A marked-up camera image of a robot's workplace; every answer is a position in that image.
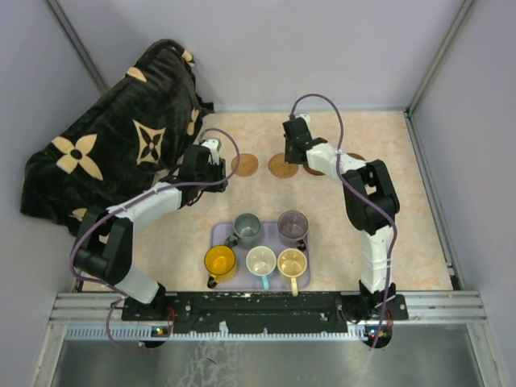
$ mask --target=cable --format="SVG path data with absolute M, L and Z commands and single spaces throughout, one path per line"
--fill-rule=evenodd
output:
M 342 120 L 342 117 L 340 116 L 340 112 L 339 112 L 339 109 L 337 108 L 336 104 L 334 104 L 333 101 L 330 100 L 328 97 L 326 97 L 324 95 L 321 95 L 321 94 L 316 94 L 316 93 L 310 93 L 310 94 L 302 95 L 293 104 L 292 110 L 290 111 L 289 117 L 292 118 L 294 116 L 295 110 L 298 107 L 298 103 L 300 101 L 302 101 L 303 99 L 308 98 L 308 97 L 317 97 L 317 98 L 321 98 L 321 99 L 325 100 L 326 102 L 328 102 L 331 105 L 331 107 L 333 108 L 333 110 L 337 114 L 337 119 L 339 120 L 339 125 L 340 125 L 340 137 L 339 137 L 339 142 L 337 143 L 337 150 L 339 151 L 340 147 L 342 146 L 342 142 L 344 141 L 344 122 Z M 387 250 L 387 262 L 386 262 L 386 264 L 387 264 L 387 271 L 386 271 L 386 274 L 385 274 L 384 297 L 383 297 L 383 301 L 381 303 L 380 318 L 378 319 L 378 328 L 377 329 L 380 332 L 381 331 L 381 325 L 383 323 L 383 320 L 385 319 L 385 312 L 386 312 L 386 307 L 387 307 L 387 298 L 389 297 L 390 263 L 391 263 L 391 255 L 392 255 L 392 252 L 393 252 L 394 244 L 396 243 L 396 239 L 397 239 L 397 227 L 396 227 L 396 224 L 394 223 L 394 219 L 392 219 L 389 216 L 389 214 L 387 214 L 385 211 L 383 211 L 375 203 L 371 202 L 369 200 L 369 198 L 365 197 L 359 191 L 357 191 L 355 188 L 353 188 L 353 186 L 351 184 L 349 184 L 347 182 L 347 180 L 342 176 L 342 173 L 340 171 L 340 152 L 337 152 L 337 162 L 336 162 L 336 165 L 335 165 L 335 169 L 337 171 L 337 176 L 342 181 L 342 184 L 344 184 L 344 186 L 347 189 L 349 189 L 349 191 L 351 191 L 351 193 L 354 194 L 357 198 L 359 198 L 362 202 L 364 202 L 368 206 L 371 206 L 375 211 L 377 211 L 381 216 L 383 216 L 385 218 L 385 220 L 389 223 L 389 225 L 393 228 L 393 240 L 391 241 L 391 243 L 389 245 L 389 249 Z M 379 335 L 376 335 L 376 337 L 375 337 L 375 339 L 374 339 L 374 341 L 372 343 L 372 348 L 374 348 L 377 345 L 378 337 L 379 337 Z
M 188 203 L 186 203 L 186 205 L 188 207 L 193 206 L 195 203 L 197 203 L 199 200 L 201 200 L 203 194 L 204 194 L 204 191 L 201 191 L 201 193 L 195 199 L 190 200 Z
M 176 309 L 175 308 L 168 308 L 167 310 L 170 310 L 169 315 L 167 316 L 167 325 L 169 327 L 169 335 L 172 333 L 171 329 L 176 323 Z
M 387 329 L 392 330 L 394 325 L 393 314 L 387 309 Z
M 107 313 L 107 318 L 106 318 L 106 335 L 107 335 L 107 338 L 114 344 L 116 345 L 118 348 L 120 349 L 123 349 L 124 351 L 129 351 L 129 352 L 141 352 L 141 351 L 144 351 L 145 350 L 145 347 L 142 343 L 138 343 L 138 347 L 128 347 L 127 345 L 122 345 L 121 343 L 119 343 L 118 341 L 116 341 L 113 337 L 113 335 L 111 334 L 111 329 L 110 329 L 110 321 L 111 321 L 111 316 L 113 315 L 113 312 L 114 310 L 116 309 L 116 307 L 119 305 L 120 302 L 124 301 L 127 297 L 121 297 L 119 298 L 117 301 L 113 302 L 111 304 L 111 308 L 110 308 L 110 311 Z
M 113 212 L 110 212 L 109 214 L 106 214 L 105 216 L 100 218 L 90 229 L 88 229 L 85 232 L 85 234 L 77 241 L 77 243 L 75 243 L 75 245 L 73 246 L 72 252 L 70 253 L 70 257 L 69 257 L 69 270 L 70 270 L 70 272 L 72 273 L 72 275 L 75 278 L 77 278 L 80 281 L 89 281 L 89 282 L 94 282 L 94 283 L 101 284 L 101 285 L 106 285 L 110 289 L 112 289 L 115 292 L 117 292 L 117 293 L 122 295 L 122 297 L 118 301 L 113 302 L 111 304 L 111 308 L 110 308 L 110 311 L 107 314 L 107 319 L 106 319 L 106 334 L 107 334 L 107 337 L 114 345 L 116 345 L 119 348 L 125 349 L 127 351 L 131 351 L 131 352 L 133 352 L 133 351 L 140 351 L 142 349 L 142 347 L 138 347 L 138 348 L 126 347 L 126 346 L 118 343 L 116 340 L 114 340 L 113 335 L 110 332 L 111 316 L 113 315 L 113 312 L 116 309 L 116 307 L 119 305 L 119 303 L 126 299 L 127 294 L 125 294 L 120 289 L 117 289 L 114 286 L 111 286 L 111 285 L 109 285 L 109 284 L 105 283 L 104 281 L 101 281 L 101 280 L 99 280 L 97 278 L 84 277 L 84 276 L 80 275 L 79 273 L 77 273 L 75 271 L 75 265 L 74 265 L 75 258 L 77 256 L 77 252 L 79 251 L 79 248 L 81 248 L 82 244 L 86 241 L 86 239 L 89 238 L 102 224 L 107 222 L 109 219 L 113 218 L 115 215 L 118 215 L 118 214 L 124 212 L 125 210 L 133 207 L 134 205 L 142 202 L 143 200 L 145 200 L 147 198 L 150 198 L 154 194 L 158 194 L 159 192 L 163 192 L 163 191 L 166 191 L 166 190 L 169 190 L 169 189 L 174 189 L 174 188 L 177 188 L 177 187 L 185 187 L 185 186 L 191 186 L 191 185 L 197 185 L 197 186 L 202 186 L 202 187 L 209 187 L 209 186 L 212 186 L 212 185 L 219 185 L 219 184 L 222 184 L 225 181 L 228 181 L 231 177 L 233 177 L 233 175 L 235 175 L 236 171 L 238 170 L 238 168 L 240 166 L 240 150 L 239 150 L 239 147 L 238 147 L 235 139 L 233 139 L 233 137 L 231 137 L 231 135 L 229 135 L 229 133 L 223 131 L 222 129 L 218 129 L 216 127 L 210 127 L 210 128 L 205 129 L 204 131 L 201 132 L 201 134 L 199 136 L 199 140 L 202 140 L 203 136 L 208 131 L 217 131 L 219 133 L 222 133 L 223 135 L 225 135 L 231 141 L 231 143 L 233 144 L 233 147 L 235 148 L 236 165 L 231 170 L 229 175 L 227 175 L 226 177 L 224 177 L 223 179 L 221 179 L 219 181 L 212 181 L 212 182 L 205 182 L 205 181 L 182 182 L 182 183 L 175 183 L 175 184 L 172 184 L 172 185 L 161 187 L 160 189 L 157 189 L 156 191 L 149 191 L 145 195 L 132 200 L 127 205 L 125 205 L 125 207 L 118 208 L 117 210 L 114 210 Z

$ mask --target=black mounting plate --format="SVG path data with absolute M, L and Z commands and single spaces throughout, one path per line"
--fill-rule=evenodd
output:
M 233 334 L 345 333 L 347 318 L 359 318 L 362 301 L 358 293 L 300 292 L 178 292 L 166 293 L 165 307 L 150 310 L 128 298 L 123 321 L 166 321 L 175 310 L 174 333 L 219 332 L 225 322 Z M 392 320 L 407 320 L 405 298 L 389 301 Z M 375 314 L 368 316 L 374 319 Z

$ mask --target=wall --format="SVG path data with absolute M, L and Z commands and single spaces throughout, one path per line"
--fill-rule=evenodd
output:
M 200 95 L 218 110 L 285 110 L 309 92 L 348 109 L 405 108 L 462 3 L 60 2 L 111 85 L 148 45 L 172 38 L 195 55 Z
M 516 2 L 477 2 L 416 124 L 467 285 L 516 362 Z M 508 371 L 516 383 L 516 368 Z
M 0 35 L 0 384 L 23 386 L 56 292 L 69 290 L 73 242 L 19 213 L 23 167 L 98 94 L 44 2 L 0 2 Z

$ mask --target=cream mug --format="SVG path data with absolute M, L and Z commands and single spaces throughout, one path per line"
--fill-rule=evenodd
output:
M 296 297 L 298 291 L 298 279 L 306 271 L 308 260 L 305 254 L 296 248 L 287 248 L 277 257 L 277 268 L 281 279 L 292 289 L 292 295 Z
M 268 291 L 268 275 L 276 268 L 276 254 L 265 246 L 252 248 L 245 260 L 248 270 L 261 278 L 264 290 Z

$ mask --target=tray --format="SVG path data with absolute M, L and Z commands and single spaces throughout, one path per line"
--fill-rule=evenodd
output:
M 289 246 L 285 246 L 279 237 L 279 231 L 277 229 L 277 221 L 273 222 L 262 222 L 262 227 L 264 228 L 264 237 L 258 246 L 267 246 L 271 250 L 274 251 L 274 254 L 277 256 L 285 249 L 289 248 Z M 220 222 L 213 226 L 211 229 L 211 247 L 217 246 L 218 244 L 224 244 L 226 238 L 233 234 L 233 222 Z M 306 251 L 304 251 L 306 255 L 306 260 L 308 265 L 306 267 L 306 271 L 302 274 L 302 276 L 298 279 L 298 288 L 303 289 L 308 286 L 310 283 L 310 254 L 309 254 L 309 246 L 308 246 L 308 236 L 305 238 Z M 245 264 L 245 259 L 248 256 L 248 252 L 251 248 L 242 248 L 240 246 L 234 246 L 233 251 L 236 255 L 236 274 L 230 281 L 224 281 L 218 283 L 215 290 L 263 290 L 264 286 L 262 284 L 261 278 L 251 274 L 248 270 L 247 265 Z M 277 267 L 274 271 L 268 276 L 268 285 L 271 290 L 285 290 L 290 289 L 290 287 L 281 280 L 280 273 Z

